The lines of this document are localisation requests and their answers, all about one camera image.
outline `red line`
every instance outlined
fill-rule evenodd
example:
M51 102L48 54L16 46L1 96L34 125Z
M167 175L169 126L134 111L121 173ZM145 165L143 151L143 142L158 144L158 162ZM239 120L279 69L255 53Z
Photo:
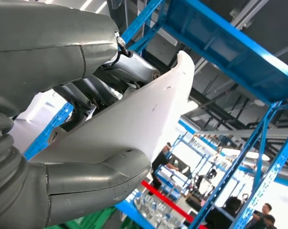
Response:
M142 185L143 185L144 187L146 187L148 190L151 191L152 193L158 196L158 198L160 198L163 202L167 203L167 205L169 205L170 207L173 208L173 210L176 210L179 214L180 214L180 215L182 215L183 217L185 217L185 219L187 221L192 222L194 220L194 218L192 216L190 216L190 215L187 214L186 212L185 212L185 211L182 210L181 208L178 207L177 205L173 203L172 201L170 201L167 197L166 197L166 196L164 196L163 194L161 194L160 192L158 192L155 188L154 188L154 187L149 185L149 183L146 182L145 180L142 181Z

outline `person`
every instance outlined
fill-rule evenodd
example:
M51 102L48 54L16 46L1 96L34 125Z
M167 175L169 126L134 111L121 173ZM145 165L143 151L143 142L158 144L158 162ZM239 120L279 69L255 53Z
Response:
M268 204L265 203L262 208L262 212L259 211L254 211L253 214L253 218L246 225L245 229L250 229L253 226L255 226L257 222L259 222L260 220L263 220L264 216L269 214L272 210L272 207Z
M222 209L234 218L240 204L241 201L237 197L229 197ZM207 222L205 227L208 229L228 229L232 223L232 221L216 208L209 212L205 221Z
M170 142L167 142L160 153L158 155L158 157L152 162L152 168L152 173L152 176L153 178L152 185L155 189L159 189L162 183L157 177L155 172L160 165L167 166L170 169L174 169L176 171L179 171L179 168L175 167L170 163L168 162L167 158L165 156L165 154L168 153L171 149L171 144Z
M267 214L263 217L260 217L256 224L250 226L249 229L275 229L274 217Z

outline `blue metal shelf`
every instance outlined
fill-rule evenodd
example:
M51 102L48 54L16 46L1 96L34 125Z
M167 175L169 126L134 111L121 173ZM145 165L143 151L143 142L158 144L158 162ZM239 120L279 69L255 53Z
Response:
M288 99L288 65L198 0L171 0L162 28L267 104Z

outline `pipe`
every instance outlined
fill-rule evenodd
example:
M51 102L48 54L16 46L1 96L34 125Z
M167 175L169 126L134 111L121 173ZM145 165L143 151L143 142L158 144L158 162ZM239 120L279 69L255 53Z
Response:
M210 101L208 101L207 103L200 105L199 108L202 108L202 107L204 107L204 106L207 106L207 105L209 105L209 104L212 104L212 103L213 103L213 102L215 102L215 101L216 101L218 99L222 98L222 97L224 97L225 95L229 95L231 92L234 92L237 87L238 87L238 84L235 83L234 85L233 85L232 87L231 87L228 90L226 90L225 92L220 93L220 94L219 94L219 95L217 95L217 96L216 96L216 97L214 97L214 98L213 98L213 99L211 99L211 100L210 100Z

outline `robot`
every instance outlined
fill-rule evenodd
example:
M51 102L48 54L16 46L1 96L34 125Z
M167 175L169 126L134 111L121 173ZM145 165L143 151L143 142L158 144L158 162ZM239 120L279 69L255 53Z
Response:
M0 229L41 229L113 206L167 141L188 101L194 63L180 52L160 76L118 31L100 14L0 1ZM109 87L134 92L118 101ZM26 161L8 134L11 117L51 88L74 111Z

